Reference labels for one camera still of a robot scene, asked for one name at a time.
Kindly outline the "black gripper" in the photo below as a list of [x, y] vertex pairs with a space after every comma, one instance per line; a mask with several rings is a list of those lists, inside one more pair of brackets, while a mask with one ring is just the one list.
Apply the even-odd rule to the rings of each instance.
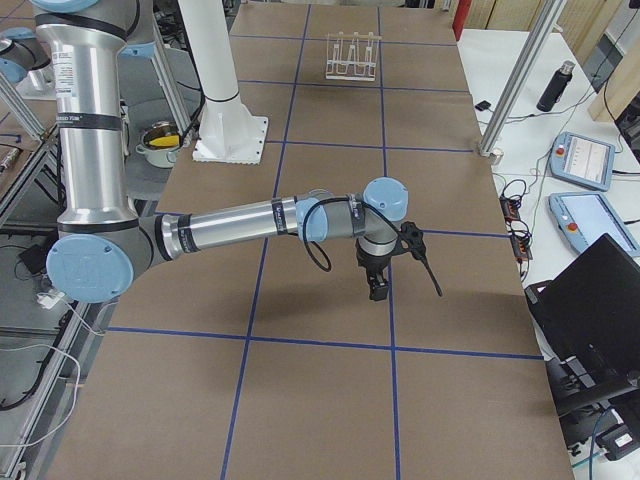
[[393, 243], [376, 243], [367, 238], [356, 240], [356, 260], [359, 266], [366, 270], [369, 279], [369, 299], [372, 301], [386, 300], [389, 284], [384, 280], [384, 271], [391, 261]]

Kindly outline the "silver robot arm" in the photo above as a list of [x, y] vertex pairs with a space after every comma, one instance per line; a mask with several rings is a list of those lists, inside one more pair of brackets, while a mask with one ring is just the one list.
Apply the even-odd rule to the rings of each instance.
[[407, 189], [390, 177], [345, 196], [316, 190], [207, 214], [139, 217], [126, 192], [118, 57], [153, 43], [151, 3], [37, 1], [34, 14], [51, 50], [66, 188], [46, 269], [69, 297], [102, 303], [163, 261], [271, 236], [304, 245], [354, 238], [375, 301], [387, 295], [393, 256], [425, 259], [421, 232], [406, 220]]
[[50, 55], [26, 27], [1, 32], [1, 73], [28, 100], [56, 100]]

